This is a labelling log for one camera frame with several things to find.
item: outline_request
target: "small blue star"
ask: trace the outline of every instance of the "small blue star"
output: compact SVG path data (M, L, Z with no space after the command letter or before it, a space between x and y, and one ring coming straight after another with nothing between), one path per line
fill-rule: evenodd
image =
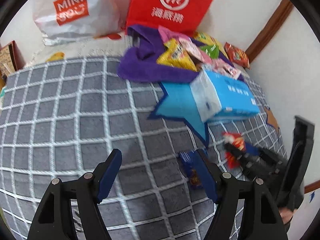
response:
M311 199L310 199L310 202L309 203L311 203L311 201L313 200L313 198L315 197L315 191L310 195L311 196Z
M162 82L160 87L164 96L150 114L149 119L164 118L183 121L207 147L209 145L208 124L201 121L189 84Z

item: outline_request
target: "gray checkered bedsheet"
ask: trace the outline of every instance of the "gray checkered bedsheet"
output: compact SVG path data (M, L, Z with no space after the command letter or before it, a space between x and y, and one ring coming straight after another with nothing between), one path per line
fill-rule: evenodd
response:
M157 84L116 75L118 57L68 59L10 76L0 116L0 205L14 236L26 239L50 181L79 178L105 161L113 148L123 164L99 209L113 240L200 240L216 206L204 190L191 190L175 154L203 147L183 122L147 120L163 95ZM245 121L211 124L209 158L229 171L224 131L240 132L253 145L286 156L275 129L266 125L260 86L246 79L261 114ZM244 179L241 169L230 171ZM73 215L85 239L76 202ZM236 239L243 201L230 238Z

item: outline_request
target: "brown star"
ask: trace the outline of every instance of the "brown star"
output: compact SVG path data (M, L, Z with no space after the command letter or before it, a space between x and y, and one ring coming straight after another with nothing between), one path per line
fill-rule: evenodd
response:
M278 125L277 119L274 117L274 115L273 115L273 113L271 112L270 109L268 109L268 108L266 108L264 106L264 110L267 113L266 124L272 126L276 130L276 133L277 133L278 138L279 138L280 131L279 131L279 125Z

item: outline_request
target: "blue gripper pad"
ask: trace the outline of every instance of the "blue gripper pad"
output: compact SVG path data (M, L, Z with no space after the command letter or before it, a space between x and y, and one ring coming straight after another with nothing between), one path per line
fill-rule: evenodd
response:
M208 168L202 160L201 156L196 151L193 152L193 164L204 187L205 193L207 194L207 197L212 199L212 201L215 203L218 198L216 182L208 171Z
M98 200L101 202L106 197L108 197L110 189L113 185L113 182L115 181L115 178L118 174L118 171L120 169L121 163L122 163L122 154L121 151L118 149L114 149L115 151L114 157L106 169L105 173L103 174L102 178L100 179L99 183L99 193L98 193Z

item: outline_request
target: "silver bolt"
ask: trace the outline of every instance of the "silver bolt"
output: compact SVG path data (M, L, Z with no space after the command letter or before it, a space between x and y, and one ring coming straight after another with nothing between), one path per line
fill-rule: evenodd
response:
M222 177L224 177L225 179L230 179L231 174L229 172L224 172L224 173L222 173Z
M259 184L259 185L262 185L263 184L263 180L258 178L258 179L256 179L256 183Z
M53 185L56 185L56 184L58 184L59 183L59 179L58 178L55 178L55 179L53 179L51 182L52 182L52 184Z
M91 172L87 172L85 175L84 175L84 178L85 179L91 179L93 176L93 174Z

